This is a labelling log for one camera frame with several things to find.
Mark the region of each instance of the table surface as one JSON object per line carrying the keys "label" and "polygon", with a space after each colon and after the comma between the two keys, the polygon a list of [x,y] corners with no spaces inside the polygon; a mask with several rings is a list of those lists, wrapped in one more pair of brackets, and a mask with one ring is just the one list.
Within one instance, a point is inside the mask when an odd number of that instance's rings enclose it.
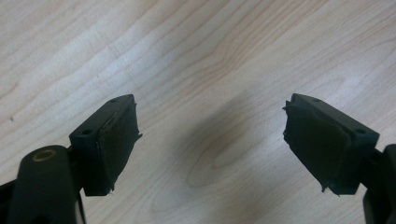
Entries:
{"label": "table surface", "polygon": [[134,94],[143,137],[88,223],[364,223],[283,140],[294,92],[396,136],[388,1],[0,1],[0,182]]}

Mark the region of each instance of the wood grain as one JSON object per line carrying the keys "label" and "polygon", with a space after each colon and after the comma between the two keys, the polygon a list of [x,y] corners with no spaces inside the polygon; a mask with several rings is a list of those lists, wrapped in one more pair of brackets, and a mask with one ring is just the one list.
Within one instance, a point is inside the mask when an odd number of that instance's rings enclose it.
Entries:
{"label": "wood grain", "polygon": [[89,223],[364,223],[283,141],[293,92],[396,133],[394,1],[0,1],[0,182],[105,101],[144,134]]}

